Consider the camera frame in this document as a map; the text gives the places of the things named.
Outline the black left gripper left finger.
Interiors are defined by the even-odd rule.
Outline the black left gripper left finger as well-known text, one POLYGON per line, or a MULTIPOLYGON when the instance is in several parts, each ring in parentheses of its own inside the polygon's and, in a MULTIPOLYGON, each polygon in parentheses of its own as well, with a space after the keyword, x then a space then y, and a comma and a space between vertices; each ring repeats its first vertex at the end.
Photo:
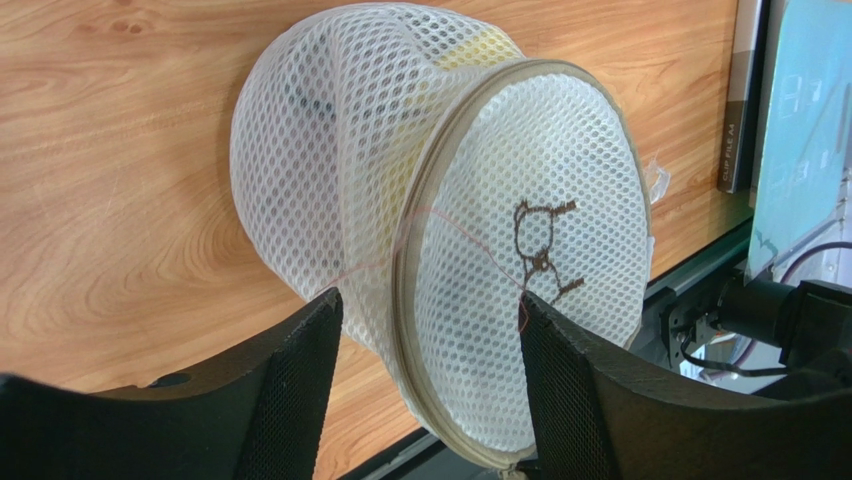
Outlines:
POLYGON ((329 289, 147 387, 96 394, 1 377, 5 479, 309 479, 341 338, 329 289))

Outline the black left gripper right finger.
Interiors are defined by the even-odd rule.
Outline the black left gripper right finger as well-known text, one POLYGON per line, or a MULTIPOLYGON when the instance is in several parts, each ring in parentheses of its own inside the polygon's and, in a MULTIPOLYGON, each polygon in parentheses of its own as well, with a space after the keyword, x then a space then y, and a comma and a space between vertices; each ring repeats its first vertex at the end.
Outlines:
POLYGON ((754 394, 687 379, 572 322, 533 293, 519 333, 533 479, 847 479, 851 353, 754 394))

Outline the beige-trimmed white mesh bag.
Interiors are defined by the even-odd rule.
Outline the beige-trimmed white mesh bag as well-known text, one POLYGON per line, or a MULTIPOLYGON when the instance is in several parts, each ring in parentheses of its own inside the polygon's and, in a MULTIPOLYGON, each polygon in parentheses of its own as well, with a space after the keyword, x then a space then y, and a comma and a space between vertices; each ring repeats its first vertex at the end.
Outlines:
POLYGON ((393 2, 294 24, 245 81, 229 163, 265 265, 304 300, 338 289, 418 422, 506 477, 536 448, 522 295, 621 348, 640 328, 653 198, 626 119, 495 25, 393 2))

